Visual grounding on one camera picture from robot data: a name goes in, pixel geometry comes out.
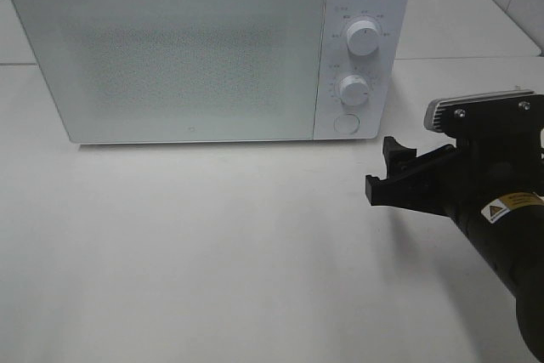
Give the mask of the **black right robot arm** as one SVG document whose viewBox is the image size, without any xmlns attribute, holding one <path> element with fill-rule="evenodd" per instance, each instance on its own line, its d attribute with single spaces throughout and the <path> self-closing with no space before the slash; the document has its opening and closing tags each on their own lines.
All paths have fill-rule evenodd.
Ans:
<svg viewBox="0 0 544 363">
<path fill-rule="evenodd" d="M 388 136 L 373 206 L 450 218 L 515 299 L 522 339 L 543 356 L 543 97 L 528 89 L 431 101 L 424 127 L 451 143 L 423 155 Z"/>
</svg>

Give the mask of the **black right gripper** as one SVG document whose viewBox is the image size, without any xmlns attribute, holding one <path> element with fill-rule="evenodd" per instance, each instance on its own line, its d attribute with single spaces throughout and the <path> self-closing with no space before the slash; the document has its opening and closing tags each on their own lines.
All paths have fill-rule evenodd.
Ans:
<svg viewBox="0 0 544 363">
<path fill-rule="evenodd" d="M 372 206 L 465 225 L 543 225 L 542 94 L 520 89 L 435 99 L 423 125 L 456 144 L 419 155 L 385 137 L 386 178 L 365 176 Z"/>
</svg>

